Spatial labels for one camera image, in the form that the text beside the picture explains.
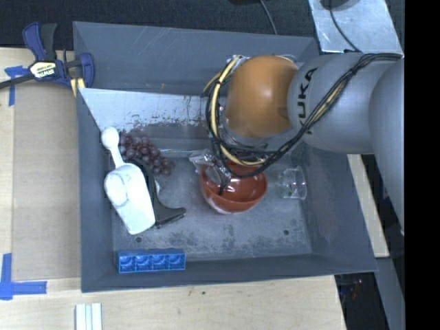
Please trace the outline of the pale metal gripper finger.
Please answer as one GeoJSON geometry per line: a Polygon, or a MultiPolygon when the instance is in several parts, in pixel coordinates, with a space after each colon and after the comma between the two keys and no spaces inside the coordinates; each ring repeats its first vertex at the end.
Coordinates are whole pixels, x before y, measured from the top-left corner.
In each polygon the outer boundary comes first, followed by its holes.
{"type": "Polygon", "coordinates": [[[201,166],[206,165],[208,162],[208,152],[207,151],[193,151],[188,160],[194,165],[194,166],[201,166]]]}
{"type": "Polygon", "coordinates": [[[220,185],[220,173],[215,166],[204,166],[201,171],[208,181],[219,186],[220,185]]]}

